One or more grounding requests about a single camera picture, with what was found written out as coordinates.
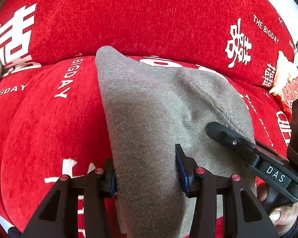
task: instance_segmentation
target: gray garment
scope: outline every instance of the gray garment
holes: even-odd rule
[[[239,173],[254,190],[255,176],[235,153],[210,139],[212,121],[253,140],[249,112],[220,76],[196,69],[150,66],[112,47],[96,54],[99,86],[127,237],[188,235],[195,199],[180,189],[175,144],[220,176]],[[218,198],[218,216],[223,214]]]

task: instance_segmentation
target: red bedding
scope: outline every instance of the red bedding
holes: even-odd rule
[[[293,61],[290,43],[267,0],[8,0],[0,12],[7,70],[0,215],[23,230],[58,176],[84,175],[111,156],[93,56],[99,47],[225,74],[249,108],[255,138],[285,154],[289,123],[264,87],[272,85],[279,50]],[[185,63],[143,57],[150,55]],[[106,208],[117,227],[115,201]]]

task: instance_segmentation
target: fingernail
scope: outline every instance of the fingernail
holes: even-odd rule
[[[280,218],[280,211],[275,210],[269,215],[270,220],[274,223]]]

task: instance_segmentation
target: human hand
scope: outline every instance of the human hand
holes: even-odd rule
[[[257,187],[257,198],[259,201],[264,201],[268,194],[268,184],[261,183]],[[269,215],[270,220],[276,227],[279,234],[288,232],[294,225],[298,217],[298,203],[292,206],[282,206],[275,208]]]

